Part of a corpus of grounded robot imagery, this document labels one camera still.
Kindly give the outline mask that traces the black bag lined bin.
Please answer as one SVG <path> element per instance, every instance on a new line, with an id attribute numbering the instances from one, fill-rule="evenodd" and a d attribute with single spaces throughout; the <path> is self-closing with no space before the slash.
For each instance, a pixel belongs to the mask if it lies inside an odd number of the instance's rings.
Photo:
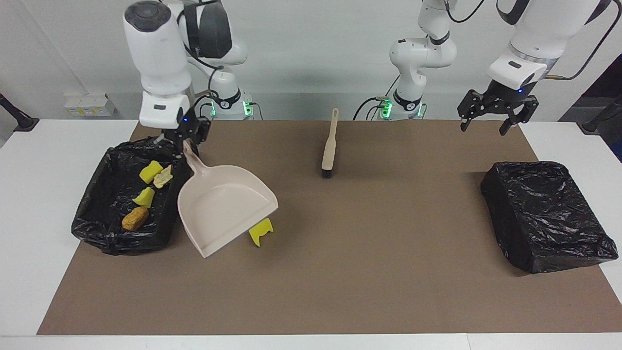
<path id="1" fill-rule="evenodd" d="M 173 168 L 173 180 L 156 189 L 149 217 L 137 230 L 122 228 L 122 218 L 137 204 L 133 201 L 147 184 L 138 176 L 151 161 Z M 73 236 L 108 255 L 155 252 L 166 248 L 179 217 L 177 198 L 191 175 L 185 158 L 169 141 L 154 137 L 128 141 L 103 155 L 76 209 Z"/>
<path id="2" fill-rule="evenodd" d="M 523 272 L 562 272 L 619 258 L 615 241 L 559 162 L 496 162 L 480 191 L 498 246 Z"/>

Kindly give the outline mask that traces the small yellow sponge piece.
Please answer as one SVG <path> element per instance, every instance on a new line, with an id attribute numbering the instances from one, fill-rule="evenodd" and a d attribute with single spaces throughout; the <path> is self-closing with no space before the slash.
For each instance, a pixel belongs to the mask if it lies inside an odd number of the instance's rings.
<path id="1" fill-rule="evenodd" d="M 153 204 L 155 193 L 156 192 L 153 188 L 146 187 L 145 189 L 140 191 L 140 193 L 136 197 L 134 197 L 132 201 L 138 206 L 149 209 Z"/>

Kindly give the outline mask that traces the white wall socket box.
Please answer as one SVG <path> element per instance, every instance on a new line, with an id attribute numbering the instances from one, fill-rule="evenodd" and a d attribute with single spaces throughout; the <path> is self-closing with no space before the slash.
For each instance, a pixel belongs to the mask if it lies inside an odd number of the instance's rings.
<path id="1" fill-rule="evenodd" d="M 71 117 L 112 117 L 117 108 L 107 94 L 66 96 L 65 111 Z"/>

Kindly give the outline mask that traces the pale bread piece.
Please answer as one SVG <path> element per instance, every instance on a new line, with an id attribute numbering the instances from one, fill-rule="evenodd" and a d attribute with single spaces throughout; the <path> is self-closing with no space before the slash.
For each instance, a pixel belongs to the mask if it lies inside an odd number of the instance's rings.
<path id="1" fill-rule="evenodd" d="M 158 188 L 164 188 L 169 182 L 173 180 L 173 166 L 169 165 L 166 168 L 162 169 L 160 173 L 155 175 L 153 179 L 153 185 Z"/>

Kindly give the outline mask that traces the notched yellow sponge piece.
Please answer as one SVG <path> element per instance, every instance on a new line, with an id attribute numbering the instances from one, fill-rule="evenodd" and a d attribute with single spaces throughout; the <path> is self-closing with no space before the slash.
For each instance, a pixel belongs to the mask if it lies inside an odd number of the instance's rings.
<path id="1" fill-rule="evenodd" d="M 269 218 L 265 218 L 249 229 L 249 235 L 255 246 L 261 246 L 261 238 L 268 233 L 274 232 L 273 224 Z"/>

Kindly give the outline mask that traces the brown paper table mat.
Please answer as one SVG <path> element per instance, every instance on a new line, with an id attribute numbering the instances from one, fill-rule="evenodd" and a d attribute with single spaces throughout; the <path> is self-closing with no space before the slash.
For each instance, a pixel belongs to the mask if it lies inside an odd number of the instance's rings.
<path id="1" fill-rule="evenodd" d="M 216 121 L 200 148 L 278 199 L 274 232 L 204 259 L 180 224 L 168 248 L 110 256 L 79 244 L 38 334 L 622 332 L 597 266 L 522 272 L 498 247 L 480 182 L 535 161 L 499 121 Z"/>

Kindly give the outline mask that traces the square yellow sponge piece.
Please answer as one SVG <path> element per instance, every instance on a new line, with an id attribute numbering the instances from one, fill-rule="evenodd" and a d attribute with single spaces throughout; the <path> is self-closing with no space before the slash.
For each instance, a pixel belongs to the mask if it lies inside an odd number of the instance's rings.
<path id="1" fill-rule="evenodd" d="M 161 173 L 164 170 L 164 167 L 157 161 L 151 161 L 149 164 L 143 168 L 138 177 L 145 183 L 151 184 L 155 179 L 156 175 Z"/>

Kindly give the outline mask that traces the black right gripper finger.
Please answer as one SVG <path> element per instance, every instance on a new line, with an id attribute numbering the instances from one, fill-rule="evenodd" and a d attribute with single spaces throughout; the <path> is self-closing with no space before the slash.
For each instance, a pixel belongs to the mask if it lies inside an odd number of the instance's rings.
<path id="1" fill-rule="evenodd" d="M 196 127 L 193 129 L 193 143 L 196 146 L 200 146 L 207 137 L 211 127 L 211 120 L 209 118 L 197 118 Z"/>

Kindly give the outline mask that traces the beige hand brush black bristles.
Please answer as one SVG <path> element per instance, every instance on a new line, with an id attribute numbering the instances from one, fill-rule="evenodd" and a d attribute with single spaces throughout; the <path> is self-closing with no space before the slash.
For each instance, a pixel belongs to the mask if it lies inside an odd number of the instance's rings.
<path id="1" fill-rule="evenodd" d="M 324 154 L 322 158 L 322 177 L 331 178 L 336 152 L 336 128 L 339 120 L 339 109 L 334 108 L 329 124 L 328 138 L 325 142 Z"/>

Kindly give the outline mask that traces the beige plastic dustpan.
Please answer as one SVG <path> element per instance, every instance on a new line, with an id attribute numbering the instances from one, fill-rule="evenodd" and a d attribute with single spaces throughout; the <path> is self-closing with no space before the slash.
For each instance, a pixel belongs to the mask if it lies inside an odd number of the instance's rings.
<path id="1" fill-rule="evenodd" d="M 178 213 L 191 243 L 206 259 L 278 209 L 275 193 L 234 165 L 207 166 L 189 140 L 183 154 L 192 171 L 178 193 Z"/>

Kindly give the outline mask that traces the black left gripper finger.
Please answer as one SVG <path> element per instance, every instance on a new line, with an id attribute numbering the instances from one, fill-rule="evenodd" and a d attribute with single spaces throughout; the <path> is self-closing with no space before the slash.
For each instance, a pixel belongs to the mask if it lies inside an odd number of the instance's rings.
<path id="1" fill-rule="evenodd" d="M 537 107 L 538 100 L 536 97 L 527 97 L 517 104 L 505 103 L 502 112 L 507 115 L 507 118 L 500 126 L 500 135 L 505 136 L 514 126 L 528 122 Z"/>
<path id="2" fill-rule="evenodd" d="M 485 113 L 484 94 L 470 89 L 458 105 L 458 116 L 461 119 L 460 129 L 465 132 L 469 124 Z"/>

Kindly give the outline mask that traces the brown bread roll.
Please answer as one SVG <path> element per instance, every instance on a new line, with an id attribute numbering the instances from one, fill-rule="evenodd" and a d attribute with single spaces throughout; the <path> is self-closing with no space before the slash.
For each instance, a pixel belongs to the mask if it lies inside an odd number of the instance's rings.
<path id="1" fill-rule="evenodd" d="M 148 208 L 138 206 L 122 219 L 121 226 L 124 230 L 134 232 L 141 228 L 148 218 Z"/>

